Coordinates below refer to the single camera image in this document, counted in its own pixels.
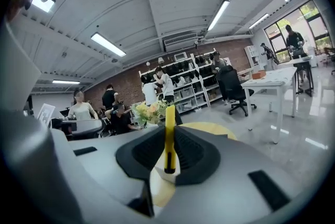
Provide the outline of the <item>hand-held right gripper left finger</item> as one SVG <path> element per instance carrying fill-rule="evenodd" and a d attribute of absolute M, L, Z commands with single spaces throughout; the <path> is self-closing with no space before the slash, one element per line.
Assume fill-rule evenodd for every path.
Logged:
<path fill-rule="evenodd" d="M 146 218 L 128 205 L 139 198 L 145 183 L 130 178 L 118 165 L 119 147 L 143 137 L 153 128 L 106 138 L 67 141 L 52 129 L 54 151 L 82 218 Z"/>

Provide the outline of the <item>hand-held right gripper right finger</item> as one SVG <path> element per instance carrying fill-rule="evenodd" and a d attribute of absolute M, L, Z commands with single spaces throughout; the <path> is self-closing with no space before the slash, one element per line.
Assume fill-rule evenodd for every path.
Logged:
<path fill-rule="evenodd" d="M 192 128 L 176 130 L 214 146 L 220 161 L 202 183 L 177 186 L 158 219 L 290 219 L 302 208 L 299 184 L 252 146 Z"/>

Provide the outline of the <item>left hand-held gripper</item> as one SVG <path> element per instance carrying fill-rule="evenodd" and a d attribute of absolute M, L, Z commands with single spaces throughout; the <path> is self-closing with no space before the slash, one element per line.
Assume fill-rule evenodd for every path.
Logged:
<path fill-rule="evenodd" d="M 91 120 L 63 120 L 52 118 L 55 107 L 43 104 L 37 119 L 52 129 L 61 130 L 68 139 L 86 139 L 95 137 L 102 131 L 103 123 L 100 119 Z"/>

